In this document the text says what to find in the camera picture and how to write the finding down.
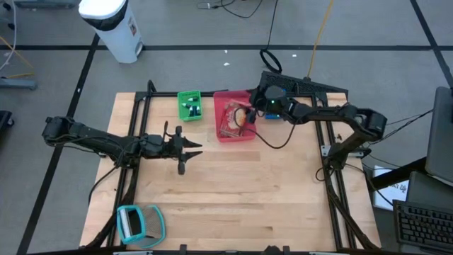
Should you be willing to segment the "black aluminium table frame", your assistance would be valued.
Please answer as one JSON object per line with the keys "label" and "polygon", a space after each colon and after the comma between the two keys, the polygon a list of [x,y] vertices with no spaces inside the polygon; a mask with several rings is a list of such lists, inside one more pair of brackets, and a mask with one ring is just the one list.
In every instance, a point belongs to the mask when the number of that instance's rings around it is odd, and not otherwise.
{"label": "black aluminium table frame", "polygon": [[[151,97],[147,133],[162,134],[183,126],[183,135],[202,144],[203,153],[188,161],[178,175],[173,159],[142,160],[134,203],[157,205],[164,215],[166,238],[155,249],[264,250],[268,245],[292,251],[335,251],[334,229],[343,247],[349,245],[339,212],[332,224],[325,184],[315,178],[321,167],[320,139],[332,140],[325,123],[298,125],[287,146],[271,149],[255,138],[220,142],[215,128],[214,101],[202,99],[202,120],[178,119],[176,92]],[[341,172],[351,216],[371,242],[381,246],[365,177],[349,165]],[[120,171],[93,192],[79,245],[100,232],[114,210]]]}

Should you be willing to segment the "pink plastic bin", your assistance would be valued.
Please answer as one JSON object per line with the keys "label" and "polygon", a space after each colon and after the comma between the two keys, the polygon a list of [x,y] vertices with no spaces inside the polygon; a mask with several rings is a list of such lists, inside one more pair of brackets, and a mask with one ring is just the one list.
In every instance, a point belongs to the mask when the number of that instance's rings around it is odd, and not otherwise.
{"label": "pink plastic bin", "polygon": [[235,138],[220,138],[219,129],[220,123],[223,116],[225,105],[230,101],[238,101],[239,103],[245,105],[248,110],[247,113],[251,113],[251,105],[249,103],[250,93],[247,91],[218,91],[213,95],[214,99],[214,109],[215,109],[215,120],[216,120],[216,135],[220,142],[239,142],[246,140],[253,140],[256,136],[254,133],[256,131],[256,126],[253,123],[247,121],[246,115],[246,124],[243,127],[243,136]]}

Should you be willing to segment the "grey monitor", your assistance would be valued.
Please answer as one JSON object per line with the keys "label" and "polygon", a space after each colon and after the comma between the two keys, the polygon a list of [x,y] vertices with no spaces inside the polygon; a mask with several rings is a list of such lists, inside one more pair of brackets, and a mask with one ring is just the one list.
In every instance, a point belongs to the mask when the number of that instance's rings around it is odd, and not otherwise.
{"label": "grey monitor", "polygon": [[453,186],[453,90],[445,87],[435,91],[425,170]]}

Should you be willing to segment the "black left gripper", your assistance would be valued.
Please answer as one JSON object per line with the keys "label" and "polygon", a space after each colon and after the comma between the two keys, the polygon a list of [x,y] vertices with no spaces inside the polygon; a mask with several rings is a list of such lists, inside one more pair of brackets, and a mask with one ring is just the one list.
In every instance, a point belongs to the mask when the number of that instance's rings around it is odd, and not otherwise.
{"label": "black left gripper", "polygon": [[167,149],[169,150],[169,154],[171,157],[176,158],[178,160],[178,174],[184,175],[185,174],[185,163],[199,155],[202,154],[202,151],[196,152],[183,152],[183,148],[196,148],[201,147],[201,144],[196,142],[191,142],[187,139],[183,139],[182,137],[182,127],[176,126],[176,130],[174,134],[169,134],[167,132],[168,127],[164,127],[164,134],[169,137],[169,141],[167,142]]}

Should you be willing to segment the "teal mesh desk organizer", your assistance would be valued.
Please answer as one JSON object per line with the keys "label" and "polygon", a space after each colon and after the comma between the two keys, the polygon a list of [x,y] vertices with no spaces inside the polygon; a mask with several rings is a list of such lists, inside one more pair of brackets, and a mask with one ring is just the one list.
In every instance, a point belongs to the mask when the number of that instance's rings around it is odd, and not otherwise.
{"label": "teal mesh desk organizer", "polygon": [[155,205],[122,205],[116,211],[122,243],[150,249],[166,238],[164,217]]}

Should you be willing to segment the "white paper sheet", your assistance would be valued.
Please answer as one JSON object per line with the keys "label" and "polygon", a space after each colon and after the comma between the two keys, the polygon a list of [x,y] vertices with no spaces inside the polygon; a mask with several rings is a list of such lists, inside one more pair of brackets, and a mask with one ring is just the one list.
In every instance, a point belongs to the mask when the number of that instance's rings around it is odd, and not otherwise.
{"label": "white paper sheet", "polygon": [[405,201],[408,193],[408,185],[409,181],[402,181],[373,192],[372,205],[375,208],[392,211],[393,206],[386,202],[386,199],[389,202],[393,200]]}

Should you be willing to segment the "white trash bin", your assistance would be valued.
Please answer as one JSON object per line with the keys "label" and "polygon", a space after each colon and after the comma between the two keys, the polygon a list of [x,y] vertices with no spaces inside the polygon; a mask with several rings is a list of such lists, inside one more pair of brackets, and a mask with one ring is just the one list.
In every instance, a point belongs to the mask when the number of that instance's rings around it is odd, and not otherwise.
{"label": "white trash bin", "polygon": [[130,0],[81,0],[79,14],[119,63],[138,60],[144,43]]}

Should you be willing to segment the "black perforated electronics box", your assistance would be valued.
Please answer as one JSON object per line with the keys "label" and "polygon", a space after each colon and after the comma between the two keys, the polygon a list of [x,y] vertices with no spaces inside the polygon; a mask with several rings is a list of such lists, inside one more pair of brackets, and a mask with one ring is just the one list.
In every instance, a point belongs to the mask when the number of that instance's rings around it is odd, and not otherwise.
{"label": "black perforated electronics box", "polygon": [[298,79],[291,76],[263,71],[260,78],[260,87],[278,86],[284,89],[289,96],[315,96],[323,103],[327,102],[327,94],[344,94],[348,97],[348,90],[320,84],[310,78]]}

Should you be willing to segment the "grey stand foot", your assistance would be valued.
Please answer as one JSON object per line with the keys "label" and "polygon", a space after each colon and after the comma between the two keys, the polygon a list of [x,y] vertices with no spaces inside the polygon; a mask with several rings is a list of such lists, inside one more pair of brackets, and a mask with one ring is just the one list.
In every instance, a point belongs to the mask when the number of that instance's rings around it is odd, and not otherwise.
{"label": "grey stand foot", "polygon": [[37,84],[33,80],[0,78],[0,89],[35,90],[36,88],[37,88]]}

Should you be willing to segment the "black keyboard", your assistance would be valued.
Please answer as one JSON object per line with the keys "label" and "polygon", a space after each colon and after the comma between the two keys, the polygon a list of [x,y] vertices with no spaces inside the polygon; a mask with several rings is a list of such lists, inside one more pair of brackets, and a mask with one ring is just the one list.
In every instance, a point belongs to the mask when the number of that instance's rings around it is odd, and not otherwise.
{"label": "black keyboard", "polygon": [[453,255],[453,209],[401,200],[392,205],[398,243]]}

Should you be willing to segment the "red plastic-wrapped paper packet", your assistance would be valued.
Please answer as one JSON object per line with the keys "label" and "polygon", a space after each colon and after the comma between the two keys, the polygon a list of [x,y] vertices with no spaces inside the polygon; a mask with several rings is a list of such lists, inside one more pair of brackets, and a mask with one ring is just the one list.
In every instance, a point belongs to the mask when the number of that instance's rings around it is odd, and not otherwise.
{"label": "red plastic-wrapped paper packet", "polygon": [[238,101],[230,101],[225,105],[220,127],[228,125],[229,127],[241,127],[246,124],[246,115],[248,108]]}
{"label": "red plastic-wrapped paper packet", "polygon": [[228,125],[221,126],[219,129],[220,138],[235,138],[243,136],[243,128],[241,127],[229,127]]}

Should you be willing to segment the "green plastic basket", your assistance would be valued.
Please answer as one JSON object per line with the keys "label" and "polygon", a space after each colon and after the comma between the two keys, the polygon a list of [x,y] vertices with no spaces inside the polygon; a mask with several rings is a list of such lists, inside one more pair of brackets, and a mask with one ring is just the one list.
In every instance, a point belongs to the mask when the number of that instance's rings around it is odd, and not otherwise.
{"label": "green plastic basket", "polygon": [[[188,102],[189,98],[198,97],[198,102]],[[202,98],[200,91],[181,91],[177,93],[177,100],[178,100],[178,116],[182,121],[194,121],[194,120],[201,120],[202,119]],[[190,104],[194,107],[194,109],[199,106],[201,107],[201,116],[194,115],[193,117],[189,116],[189,109],[182,106],[182,103]]]}

